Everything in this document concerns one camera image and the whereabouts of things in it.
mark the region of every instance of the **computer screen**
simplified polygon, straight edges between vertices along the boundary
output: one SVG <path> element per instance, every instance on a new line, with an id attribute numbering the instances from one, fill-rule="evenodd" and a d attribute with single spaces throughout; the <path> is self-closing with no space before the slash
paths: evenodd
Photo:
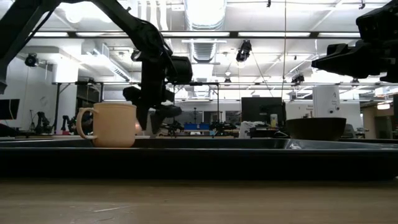
<path id="1" fill-rule="evenodd" d="M 19 99 L 0 100 L 0 120 L 17 119 L 18 107 Z"/>
<path id="2" fill-rule="evenodd" d="M 284 126 L 286 109 L 281 97 L 242 97 L 243 121 L 267 121 L 270 123 L 271 114 L 277 114 L 279 126 Z"/>

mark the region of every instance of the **beige ceramic mug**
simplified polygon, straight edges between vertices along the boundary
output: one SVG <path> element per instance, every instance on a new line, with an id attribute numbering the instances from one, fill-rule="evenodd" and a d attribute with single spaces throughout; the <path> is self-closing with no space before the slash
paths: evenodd
<path id="1" fill-rule="evenodd" d="M 136 106 L 121 103 L 96 103 L 94 108 L 80 108 L 76 129 L 85 139 L 92 139 L 95 147 L 131 147 L 136 140 Z M 81 128 L 86 111 L 94 114 L 93 135 L 87 136 Z"/>

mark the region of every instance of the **wooden table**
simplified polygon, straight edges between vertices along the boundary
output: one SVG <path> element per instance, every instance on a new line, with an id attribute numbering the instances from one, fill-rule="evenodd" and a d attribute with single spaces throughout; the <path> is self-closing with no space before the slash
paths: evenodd
<path id="1" fill-rule="evenodd" d="M 1 224 L 396 224 L 397 211 L 396 181 L 2 180 L 0 184 Z"/>

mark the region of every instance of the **dark bowl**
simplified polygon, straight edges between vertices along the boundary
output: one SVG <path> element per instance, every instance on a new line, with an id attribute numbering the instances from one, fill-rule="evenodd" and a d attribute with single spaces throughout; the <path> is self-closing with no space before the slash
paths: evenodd
<path id="1" fill-rule="evenodd" d="M 286 121 L 292 139 L 337 141 L 343 135 L 346 118 L 300 118 Z"/>

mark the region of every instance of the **ceiling light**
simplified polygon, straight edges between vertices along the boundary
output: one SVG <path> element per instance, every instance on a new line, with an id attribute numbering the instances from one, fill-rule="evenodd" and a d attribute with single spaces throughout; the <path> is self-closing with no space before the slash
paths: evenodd
<path id="1" fill-rule="evenodd" d="M 378 110 L 388 110 L 390 109 L 390 104 L 381 104 L 377 106 Z"/>
<path id="2" fill-rule="evenodd" d="M 188 31 L 188 32 L 171 32 L 163 31 L 164 37 L 229 37 L 229 32 L 203 32 L 203 31 Z"/>
<path id="3" fill-rule="evenodd" d="M 78 37 L 128 37 L 124 32 L 77 32 Z"/>
<path id="4" fill-rule="evenodd" d="M 319 33 L 318 37 L 361 37 L 359 32 L 341 32 L 341 33 L 332 33 L 332 32 L 322 32 Z"/>
<path id="5" fill-rule="evenodd" d="M 67 32 L 37 32 L 34 37 L 68 37 Z"/>
<path id="6" fill-rule="evenodd" d="M 183 44 L 226 44 L 226 40 L 181 40 Z"/>
<path id="7" fill-rule="evenodd" d="M 238 37 L 284 37 L 284 32 L 239 32 Z M 309 32 L 286 32 L 286 37 L 309 37 Z"/>

